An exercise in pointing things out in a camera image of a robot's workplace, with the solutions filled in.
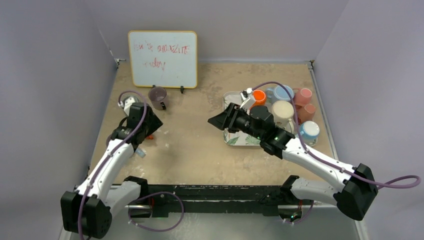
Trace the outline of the bright orange mug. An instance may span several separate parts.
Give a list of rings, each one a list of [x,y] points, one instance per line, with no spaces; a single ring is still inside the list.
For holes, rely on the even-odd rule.
[[[253,97],[255,99],[255,103],[250,108],[264,106],[267,102],[267,95],[263,90],[255,89],[253,91]]]

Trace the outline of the cream illustrated mug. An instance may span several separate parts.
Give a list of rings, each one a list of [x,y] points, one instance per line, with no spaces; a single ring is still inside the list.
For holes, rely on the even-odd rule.
[[[290,133],[294,132],[294,108],[288,101],[278,100],[271,106],[275,125]]]

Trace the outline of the purple mug black handle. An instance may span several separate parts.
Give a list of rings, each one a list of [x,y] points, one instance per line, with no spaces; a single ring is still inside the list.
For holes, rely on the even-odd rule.
[[[148,93],[152,106],[156,110],[166,110],[169,105],[168,93],[165,88],[155,86]]]

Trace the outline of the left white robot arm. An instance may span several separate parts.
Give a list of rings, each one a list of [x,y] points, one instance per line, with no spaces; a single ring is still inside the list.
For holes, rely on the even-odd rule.
[[[152,108],[134,102],[126,110],[118,127],[112,132],[106,150],[90,175],[73,191],[60,199],[63,228],[68,232],[102,239],[111,227],[114,216],[129,202],[146,203],[147,182],[130,177],[121,185],[114,180],[139,145],[163,125]]]

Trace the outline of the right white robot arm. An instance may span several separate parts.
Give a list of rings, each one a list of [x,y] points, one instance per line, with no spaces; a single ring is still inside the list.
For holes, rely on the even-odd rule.
[[[238,104],[230,105],[208,119],[219,130],[243,132],[259,140],[269,155],[295,163],[324,181],[297,178],[281,189],[280,196],[288,204],[296,200],[314,200],[336,206],[347,217],[361,221],[378,194],[372,170],[365,164],[353,166],[333,159],[309,146],[301,139],[277,126],[265,106],[246,112]]]

